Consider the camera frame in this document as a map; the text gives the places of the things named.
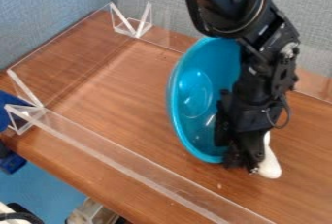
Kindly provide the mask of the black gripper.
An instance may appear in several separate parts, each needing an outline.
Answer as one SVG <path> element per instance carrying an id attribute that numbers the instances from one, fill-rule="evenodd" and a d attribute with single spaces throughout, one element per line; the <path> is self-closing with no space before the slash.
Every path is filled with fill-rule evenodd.
<path id="1" fill-rule="evenodd" d="M 227 148 L 223 164 L 227 169 L 243 166 L 250 174 L 265 160 L 263 137 L 274 127 L 283 108 L 283 98 L 274 98 L 262 88 L 220 90 L 216 101 L 214 145 Z"/>

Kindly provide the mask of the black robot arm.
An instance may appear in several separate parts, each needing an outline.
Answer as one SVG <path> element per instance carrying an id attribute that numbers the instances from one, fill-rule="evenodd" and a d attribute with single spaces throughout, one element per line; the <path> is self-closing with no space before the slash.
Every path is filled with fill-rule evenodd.
<path id="1" fill-rule="evenodd" d="M 286 93 L 298 81 L 299 34 L 271 0 L 186 0 L 198 32 L 239 44 L 239 77 L 216 102 L 214 143 L 227 148 L 224 166 L 266 178 L 281 176 L 270 130 L 289 113 Z"/>

